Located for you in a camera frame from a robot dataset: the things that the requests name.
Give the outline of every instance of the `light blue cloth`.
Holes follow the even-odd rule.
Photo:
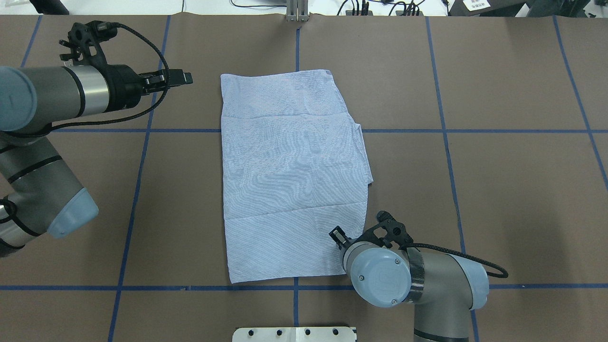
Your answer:
[[[361,234],[373,179],[333,76],[224,74],[221,84],[230,281],[344,274],[328,233]]]

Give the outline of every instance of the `light blue cap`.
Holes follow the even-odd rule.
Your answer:
[[[458,262],[460,268],[465,272],[466,279],[469,281],[471,293],[473,294],[471,310],[482,308],[486,305],[488,294],[490,293],[490,281],[483,265],[463,257],[448,255]]]
[[[38,98],[32,81],[8,66],[0,66],[0,131],[16,131],[32,121]]]
[[[54,238],[62,238],[87,224],[97,214],[99,208],[84,187],[63,207],[51,222],[47,232]]]
[[[395,252],[380,247],[370,248],[355,257],[350,279],[359,296],[377,307],[393,307],[403,302],[412,286],[406,261]]]

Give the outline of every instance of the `white bracket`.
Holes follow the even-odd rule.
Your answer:
[[[357,342],[355,327],[239,328],[232,342]]]
[[[287,0],[287,21],[308,21],[308,0]]]

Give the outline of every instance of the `gray robot arm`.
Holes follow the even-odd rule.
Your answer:
[[[144,39],[165,69],[136,74],[126,65],[108,65],[100,42],[116,36],[118,27]],[[133,119],[157,106],[169,88],[192,83],[189,73],[169,69],[154,44],[122,24],[75,23],[68,37],[60,43],[71,50],[61,55],[69,66],[0,67],[0,173],[15,190],[0,200],[0,257],[45,232],[64,237],[97,216],[88,191],[45,138],[54,129],[83,123],[54,122],[132,108],[143,95],[163,92],[151,108],[135,116],[84,124]]]
[[[414,243],[405,226],[387,212],[378,213],[377,219],[379,223],[357,239],[347,237],[339,226],[330,233],[342,250],[342,265],[354,289],[378,307],[414,304],[416,342],[467,342],[469,311],[485,305],[488,275],[507,277],[506,270],[457,251]],[[377,237],[377,229],[386,235]],[[389,249],[392,242],[399,250]],[[444,253],[422,253],[418,247]],[[502,273],[487,273],[476,260]]]

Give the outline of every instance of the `striped fabric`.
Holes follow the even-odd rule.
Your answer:
[[[230,281],[343,274],[328,233],[361,234],[373,180],[333,76],[224,74],[221,84]]]

